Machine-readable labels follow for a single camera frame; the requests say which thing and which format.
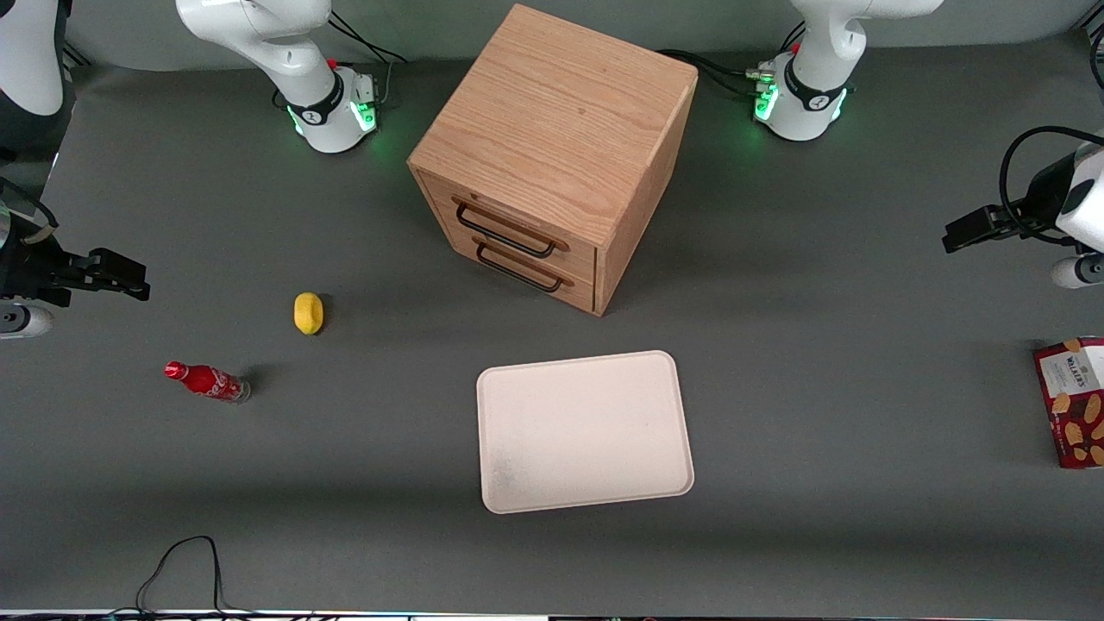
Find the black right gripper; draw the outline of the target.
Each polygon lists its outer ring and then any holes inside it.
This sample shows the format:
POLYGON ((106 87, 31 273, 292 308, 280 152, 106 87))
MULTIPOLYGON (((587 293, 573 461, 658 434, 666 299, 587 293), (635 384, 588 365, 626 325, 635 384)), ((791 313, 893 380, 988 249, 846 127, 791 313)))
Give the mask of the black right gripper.
POLYGON ((72 264, 77 255, 60 248, 54 229, 8 229, 1 252, 1 298, 40 299, 67 307, 72 291, 121 293, 149 299, 147 269, 118 252, 95 248, 85 273, 72 264))

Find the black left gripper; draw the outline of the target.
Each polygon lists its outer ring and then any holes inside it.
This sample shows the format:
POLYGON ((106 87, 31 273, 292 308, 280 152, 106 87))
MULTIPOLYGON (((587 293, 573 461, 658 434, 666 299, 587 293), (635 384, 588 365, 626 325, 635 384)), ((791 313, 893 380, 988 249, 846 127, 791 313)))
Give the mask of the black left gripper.
POLYGON ((983 206, 963 221, 944 228, 942 244, 946 253, 981 242, 1020 236, 1020 239, 1071 239, 1057 227, 1057 215, 1064 206, 1074 173, 1075 154, 1066 154, 1034 173, 1021 199, 1008 197, 1011 154, 1004 157, 1004 207, 983 206))

